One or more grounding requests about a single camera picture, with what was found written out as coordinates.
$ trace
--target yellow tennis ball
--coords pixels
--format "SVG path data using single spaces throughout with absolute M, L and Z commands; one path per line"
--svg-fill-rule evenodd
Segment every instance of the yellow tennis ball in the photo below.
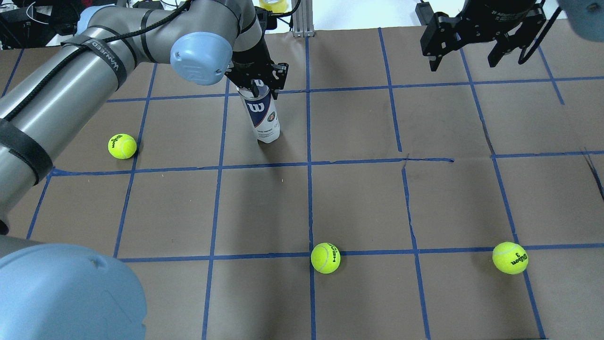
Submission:
M 503 242 L 493 249 L 493 263 L 504 273 L 518 274 L 527 268 L 529 256 L 520 245 Z
M 137 141 L 129 134 L 117 134 L 107 145 L 109 153 L 117 159 L 128 159 L 137 151 Z
M 331 243 L 318 244 L 310 253 L 310 263 L 322 274 L 329 274 L 336 270 L 340 260 L 338 248 Z

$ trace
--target velcro strap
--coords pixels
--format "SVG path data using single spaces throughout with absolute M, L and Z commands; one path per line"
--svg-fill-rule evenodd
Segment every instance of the velcro strap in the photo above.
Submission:
M 99 58 L 103 59 L 109 67 L 114 71 L 117 77 L 117 88 L 120 88 L 127 78 L 126 67 L 121 59 L 113 52 L 109 45 L 101 39 L 91 38 L 85 35 L 77 35 L 73 38 L 61 43 L 63 46 L 76 45 L 88 47 Z
M 9 152 L 27 164 L 36 175 L 34 185 L 40 183 L 50 170 L 53 160 L 33 138 L 19 130 L 11 122 L 0 119 L 0 145 L 8 148 Z

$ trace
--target white can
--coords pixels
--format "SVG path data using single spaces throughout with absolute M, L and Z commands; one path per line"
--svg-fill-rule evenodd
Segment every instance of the white can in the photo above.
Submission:
M 256 138 L 261 142 L 271 143 L 279 138 L 281 133 L 275 101 L 270 95 L 268 86 L 262 80 L 254 80 L 254 83 L 259 91 L 257 97 L 245 88 L 239 88 L 237 91 L 249 113 Z

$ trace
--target tape roll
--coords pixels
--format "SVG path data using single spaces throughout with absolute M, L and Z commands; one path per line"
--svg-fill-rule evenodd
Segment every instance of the tape roll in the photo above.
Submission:
M 260 0 L 260 6 L 273 13 L 285 13 L 288 9 L 288 0 Z

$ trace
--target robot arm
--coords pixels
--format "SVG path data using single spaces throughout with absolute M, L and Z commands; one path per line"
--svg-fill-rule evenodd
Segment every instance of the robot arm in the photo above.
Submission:
M 260 78 L 274 96 L 283 88 L 288 66 L 271 60 L 251 0 L 195 0 L 182 6 L 188 10 L 89 9 L 93 13 L 83 13 L 85 30 L 77 39 L 0 99 L 0 234 L 8 232 L 8 211 L 50 172 L 52 162 L 140 62 L 171 63 L 180 76 L 201 85 L 226 73 L 240 87 Z M 154 30 L 115 38 L 170 15 L 174 18 Z

